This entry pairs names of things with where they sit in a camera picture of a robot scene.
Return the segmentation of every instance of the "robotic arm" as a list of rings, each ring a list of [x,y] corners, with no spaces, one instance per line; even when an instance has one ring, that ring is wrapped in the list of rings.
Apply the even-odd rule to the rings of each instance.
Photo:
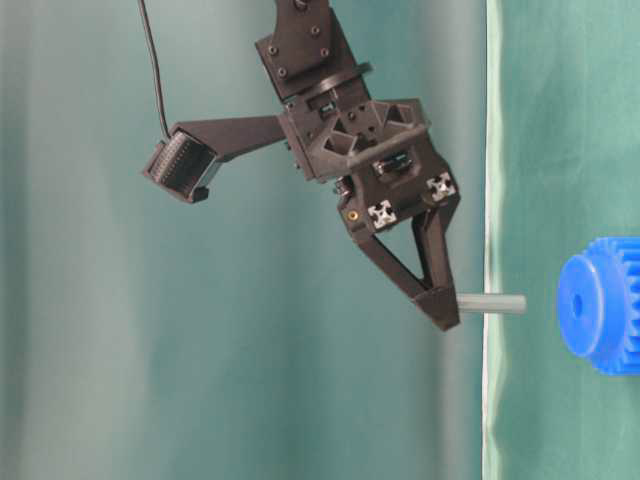
[[[335,181],[338,212],[364,254],[439,328],[457,325],[445,233],[460,192],[429,138],[420,101],[371,99],[363,79],[371,67],[356,63],[328,0],[276,4],[276,30],[256,48],[283,112],[177,123],[144,175],[196,203],[208,197],[223,163],[286,139],[307,180]],[[379,239],[409,220],[421,277]]]

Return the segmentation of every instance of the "green cloth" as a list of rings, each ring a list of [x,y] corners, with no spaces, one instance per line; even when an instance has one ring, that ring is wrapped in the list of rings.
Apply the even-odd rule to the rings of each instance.
[[[423,101],[481,290],[483,2],[332,3],[372,95]],[[253,45],[273,1],[148,8],[170,122],[281,111]],[[481,318],[437,331],[283,144],[197,206],[139,174],[160,130],[134,0],[0,0],[0,82],[0,478],[479,476]]]
[[[640,235],[640,3],[488,5],[489,280],[529,313],[488,319],[485,478],[638,478],[640,378],[574,358],[554,301],[591,240]]]

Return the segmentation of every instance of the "blue gear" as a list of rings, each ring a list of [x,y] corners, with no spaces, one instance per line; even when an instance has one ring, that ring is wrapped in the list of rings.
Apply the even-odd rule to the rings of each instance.
[[[607,375],[639,375],[640,238],[600,238],[571,258],[556,309],[575,355]]]

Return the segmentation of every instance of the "black cable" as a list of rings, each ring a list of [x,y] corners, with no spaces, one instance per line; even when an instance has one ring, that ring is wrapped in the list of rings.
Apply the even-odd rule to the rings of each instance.
[[[153,82],[156,88],[156,106],[158,108],[158,116],[160,117],[160,127],[162,133],[168,140],[169,127],[167,126],[167,116],[164,111],[164,96],[162,95],[162,82],[160,81],[160,66],[158,65],[158,54],[156,53],[156,46],[153,42],[153,35],[151,33],[151,25],[149,24],[149,15],[147,14],[147,6],[144,4],[144,0],[138,0],[138,6],[140,7],[140,16],[142,17],[142,26],[144,27],[144,33],[147,38],[147,47],[149,48],[149,56],[151,57],[151,65],[153,67]]]

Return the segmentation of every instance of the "green backdrop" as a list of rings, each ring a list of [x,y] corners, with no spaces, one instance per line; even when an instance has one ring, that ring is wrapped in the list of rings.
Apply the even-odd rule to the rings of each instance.
[[[481,290],[484,2],[333,4],[372,94],[423,100]],[[278,111],[253,46],[273,2],[148,6],[170,121]],[[439,333],[283,145],[195,207],[139,174],[159,128],[134,0],[0,0],[0,55],[0,477],[480,476],[480,318]]]
[[[637,478],[640,379],[573,358],[554,315],[568,258],[640,235],[640,4],[489,1],[490,282],[529,314],[488,322],[485,478]]]

